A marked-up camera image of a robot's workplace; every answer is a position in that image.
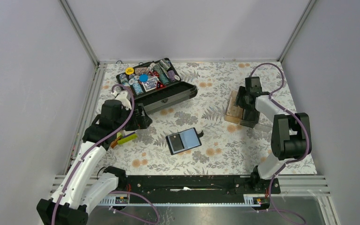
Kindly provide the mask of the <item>black credit card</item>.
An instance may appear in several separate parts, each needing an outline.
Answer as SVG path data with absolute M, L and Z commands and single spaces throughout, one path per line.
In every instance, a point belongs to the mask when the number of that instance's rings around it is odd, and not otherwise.
M 173 134 L 167 137 L 168 146 L 171 154 L 178 154 L 182 152 L 185 147 L 180 134 Z

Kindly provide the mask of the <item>black card holder wallet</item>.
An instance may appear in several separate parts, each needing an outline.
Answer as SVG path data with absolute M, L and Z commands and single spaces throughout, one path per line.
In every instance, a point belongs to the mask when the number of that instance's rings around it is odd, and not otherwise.
M 194 127 L 190 128 L 190 129 L 187 129 L 187 130 L 184 130 L 184 131 L 181 131 L 181 132 L 174 133 L 174 134 L 180 134 L 181 135 L 181 138 L 182 138 L 182 141 L 183 141 L 183 144 L 184 144 L 184 147 L 185 147 L 185 149 L 182 152 L 185 152 L 187 150 L 191 150 L 193 148 L 196 148 L 196 147 L 199 147 L 199 146 L 202 145 L 202 142 L 201 142 L 200 138 L 203 137 L 204 132 L 201 131 L 201 132 L 198 133 L 197 130 Z

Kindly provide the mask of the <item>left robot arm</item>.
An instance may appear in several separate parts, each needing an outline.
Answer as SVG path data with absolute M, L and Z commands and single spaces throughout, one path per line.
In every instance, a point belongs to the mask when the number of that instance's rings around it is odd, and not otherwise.
M 127 181 L 113 172 L 104 172 L 102 180 L 86 188 L 97 163 L 109 150 L 121 131 L 147 128 L 152 120 L 142 104 L 136 105 L 130 89 L 113 91 L 91 125 L 85 130 L 80 149 L 62 183 L 50 199 L 41 199 L 37 212 L 44 225 L 85 225 L 89 214 L 109 192 L 125 190 Z

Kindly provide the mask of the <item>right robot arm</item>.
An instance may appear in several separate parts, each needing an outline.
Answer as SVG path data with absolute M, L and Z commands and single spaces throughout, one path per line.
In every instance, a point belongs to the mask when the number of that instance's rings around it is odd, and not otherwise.
M 302 161 L 311 153 L 309 116 L 293 113 L 278 103 L 269 92 L 263 91 L 259 77 L 247 77 L 240 86 L 235 106 L 243 109 L 240 124 L 255 128 L 263 114 L 272 122 L 271 153 L 255 166 L 247 181 L 256 193 L 269 190 L 275 177 L 289 163 Z

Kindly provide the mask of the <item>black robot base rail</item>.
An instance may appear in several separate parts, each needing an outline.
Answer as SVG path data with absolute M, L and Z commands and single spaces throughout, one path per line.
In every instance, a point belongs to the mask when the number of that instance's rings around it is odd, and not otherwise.
M 264 180 L 255 175 L 124 175 L 117 191 L 151 194 L 157 191 L 219 191 L 227 195 L 281 193 L 277 179 Z

